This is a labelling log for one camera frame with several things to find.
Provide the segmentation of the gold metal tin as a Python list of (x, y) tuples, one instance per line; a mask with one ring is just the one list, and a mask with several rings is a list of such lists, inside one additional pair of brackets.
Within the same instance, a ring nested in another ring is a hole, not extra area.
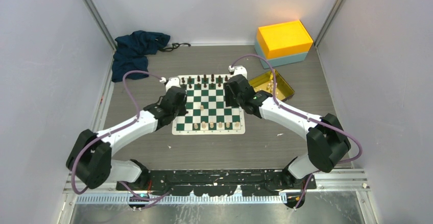
[(274, 75), (270, 70), (250, 79), (249, 84), (256, 92), (263, 90), (268, 93), (273, 93), (275, 91), (277, 99), (285, 102), (294, 96), (295, 91), (277, 70), (274, 70), (274, 72), (276, 85), (273, 80)]

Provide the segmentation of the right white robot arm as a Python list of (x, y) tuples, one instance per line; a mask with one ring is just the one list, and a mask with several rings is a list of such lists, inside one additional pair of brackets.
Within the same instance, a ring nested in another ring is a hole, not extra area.
[(228, 79), (223, 88), (228, 107), (241, 107), (246, 113), (273, 121), (306, 141), (306, 154), (284, 168), (283, 181), (288, 188), (297, 188), (305, 176), (315, 171), (332, 171), (351, 148), (347, 136), (341, 133), (338, 118), (330, 113), (321, 117), (289, 106), (267, 91), (255, 91), (241, 74)]

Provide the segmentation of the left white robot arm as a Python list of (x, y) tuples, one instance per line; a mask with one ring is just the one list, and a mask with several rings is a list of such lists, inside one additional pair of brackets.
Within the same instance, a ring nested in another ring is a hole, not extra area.
[(99, 132), (83, 130), (66, 167), (88, 189), (96, 189), (106, 181), (117, 181), (121, 190), (145, 189), (150, 181), (149, 170), (137, 160), (119, 161), (112, 156), (134, 140), (170, 125), (178, 115), (186, 114), (186, 100), (184, 88), (171, 87), (157, 103), (116, 126)]

